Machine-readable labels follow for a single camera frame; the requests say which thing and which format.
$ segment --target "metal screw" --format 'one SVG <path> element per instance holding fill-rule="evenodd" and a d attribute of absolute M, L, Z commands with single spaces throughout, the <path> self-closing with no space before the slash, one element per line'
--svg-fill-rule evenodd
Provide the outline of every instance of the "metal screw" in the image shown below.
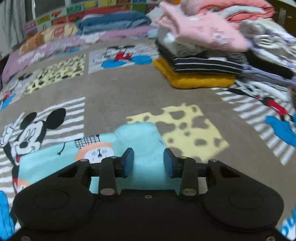
<path fill-rule="evenodd" d="M 182 190 L 182 193 L 185 196 L 194 196 L 196 194 L 196 190 L 192 189 L 192 188 L 185 188 Z"/>
<path fill-rule="evenodd" d="M 22 236 L 22 237 L 20 238 L 20 240 L 21 240 L 21 241 L 31 241 L 30 237 L 28 237 L 28 236 Z"/>
<path fill-rule="evenodd" d="M 266 241 L 276 241 L 276 238 L 274 236 L 270 235 L 266 238 Z"/>
<path fill-rule="evenodd" d="M 115 190 L 113 188 L 104 188 L 100 193 L 104 196 L 112 196 L 115 193 Z"/>

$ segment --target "yellow cheese print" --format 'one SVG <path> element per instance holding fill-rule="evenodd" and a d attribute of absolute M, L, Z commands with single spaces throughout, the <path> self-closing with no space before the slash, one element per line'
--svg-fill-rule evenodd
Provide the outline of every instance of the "yellow cheese print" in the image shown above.
<path fill-rule="evenodd" d="M 229 147 L 228 142 L 197 105 L 186 106 L 183 103 L 181 106 L 169 106 L 162 110 L 160 115 L 146 112 L 127 117 L 127 120 L 128 123 L 149 121 L 156 124 L 169 148 L 180 149 L 183 156 L 199 157 L 203 162 Z"/>

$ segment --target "gray cloth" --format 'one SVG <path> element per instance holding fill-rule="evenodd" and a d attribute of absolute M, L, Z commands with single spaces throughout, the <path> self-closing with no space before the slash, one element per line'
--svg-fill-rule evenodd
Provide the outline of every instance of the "gray cloth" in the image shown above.
<path fill-rule="evenodd" d="M 285 79 L 282 76 L 268 73 L 266 71 L 260 70 L 248 64 L 245 64 L 243 66 L 242 77 L 244 80 L 254 80 L 259 82 L 265 81 L 265 82 L 277 84 L 284 87 L 288 87 L 295 82 L 294 77 L 291 80 Z"/>
<path fill-rule="evenodd" d="M 20 0 L 4 0 L 0 3 L 0 19 L 9 50 L 25 39 L 24 5 L 24 1 Z"/>

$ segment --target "window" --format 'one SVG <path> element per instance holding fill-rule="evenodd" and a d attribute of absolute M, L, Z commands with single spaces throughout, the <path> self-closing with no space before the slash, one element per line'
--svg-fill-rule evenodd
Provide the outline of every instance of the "window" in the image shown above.
<path fill-rule="evenodd" d="M 35 0 L 36 17 L 41 17 L 45 13 L 64 6 L 64 0 Z"/>
<path fill-rule="evenodd" d="M 25 0 L 26 22 L 33 20 L 32 1 Z"/>

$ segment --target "yellow folded cloth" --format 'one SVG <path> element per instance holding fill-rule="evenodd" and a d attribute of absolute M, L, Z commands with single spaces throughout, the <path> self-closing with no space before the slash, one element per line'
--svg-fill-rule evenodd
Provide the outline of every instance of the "yellow folded cloth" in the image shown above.
<path fill-rule="evenodd" d="M 234 84 L 232 74 L 183 74 L 176 73 L 164 58 L 153 61 L 154 66 L 167 78 L 169 84 L 178 89 L 230 87 Z"/>

